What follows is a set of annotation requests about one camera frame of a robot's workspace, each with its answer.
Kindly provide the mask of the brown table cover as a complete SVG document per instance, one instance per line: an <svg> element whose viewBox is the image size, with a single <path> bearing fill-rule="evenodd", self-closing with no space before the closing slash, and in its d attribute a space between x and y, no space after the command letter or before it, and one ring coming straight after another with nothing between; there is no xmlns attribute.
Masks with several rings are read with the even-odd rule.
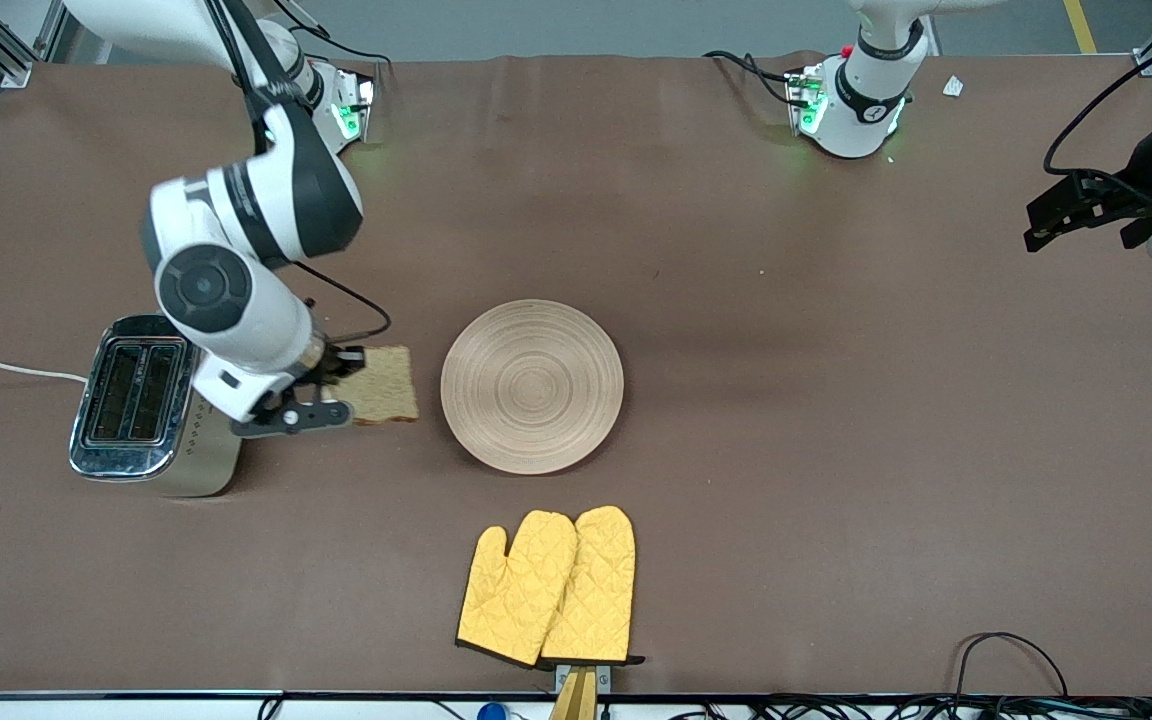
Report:
<svg viewBox="0 0 1152 720"><path fill-rule="evenodd" d="M0 691L532 691L454 646L473 544L616 505L622 691L946 691L970 635L1015 632L1074 694L1152 694L1152 260L1021 240L1121 68L935 58L884 154L838 161L713 61L397 65L348 158L361 237L317 265L391 311L420 420L260 439L174 501L73 473L77 382L0 373ZM541 477L440 401L516 300L626 369L599 450Z"/></svg>

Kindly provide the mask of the cream and chrome toaster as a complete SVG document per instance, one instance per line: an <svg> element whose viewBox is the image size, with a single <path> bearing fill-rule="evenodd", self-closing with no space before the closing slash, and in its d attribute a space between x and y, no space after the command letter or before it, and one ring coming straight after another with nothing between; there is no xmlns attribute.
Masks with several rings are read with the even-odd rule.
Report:
<svg viewBox="0 0 1152 720"><path fill-rule="evenodd" d="M88 480L170 498L217 497L241 439L192 377L200 351L164 314L123 316L93 357L70 433L70 468Z"/></svg>

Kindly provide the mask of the yellow quilted oven mitt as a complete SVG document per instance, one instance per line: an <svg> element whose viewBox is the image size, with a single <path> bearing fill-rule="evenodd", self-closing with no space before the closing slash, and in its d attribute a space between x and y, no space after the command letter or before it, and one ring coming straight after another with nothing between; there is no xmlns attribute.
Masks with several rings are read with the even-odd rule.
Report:
<svg viewBox="0 0 1152 720"><path fill-rule="evenodd" d="M577 551L558 615L544 639L548 664L634 666L630 653L636 578L634 526L626 511L602 506L575 523Z"/></svg>
<svg viewBox="0 0 1152 720"><path fill-rule="evenodd" d="M520 667L538 664L577 551L573 520L526 511L516 533L477 538L454 643Z"/></svg>

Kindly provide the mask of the brown bread slice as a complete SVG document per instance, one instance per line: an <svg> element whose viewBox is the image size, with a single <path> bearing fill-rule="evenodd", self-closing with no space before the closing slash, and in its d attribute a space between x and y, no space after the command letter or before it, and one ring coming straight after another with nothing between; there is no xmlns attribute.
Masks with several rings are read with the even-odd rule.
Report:
<svg viewBox="0 0 1152 720"><path fill-rule="evenodd" d="M334 396L353 407L353 424L380 425L420 419L410 348L364 348L365 364L335 384Z"/></svg>

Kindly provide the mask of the wooden clamp with metal bracket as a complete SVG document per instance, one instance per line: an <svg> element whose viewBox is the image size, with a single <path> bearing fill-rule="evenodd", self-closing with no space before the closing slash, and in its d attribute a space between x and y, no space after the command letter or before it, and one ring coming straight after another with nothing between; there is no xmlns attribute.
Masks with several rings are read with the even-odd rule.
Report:
<svg viewBox="0 0 1152 720"><path fill-rule="evenodd" d="M612 720L611 665L559 664L554 670L556 698L548 720Z"/></svg>

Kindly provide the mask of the round wooden plate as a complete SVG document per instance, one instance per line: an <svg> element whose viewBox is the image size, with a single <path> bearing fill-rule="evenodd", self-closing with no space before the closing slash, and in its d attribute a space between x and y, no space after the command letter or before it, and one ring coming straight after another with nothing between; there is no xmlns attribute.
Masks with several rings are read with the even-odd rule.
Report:
<svg viewBox="0 0 1152 720"><path fill-rule="evenodd" d="M468 323L440 373L444 419L476 460L503 473L558 473L599 450L626 402L626 366L576 306L516 300Z"/></svg>

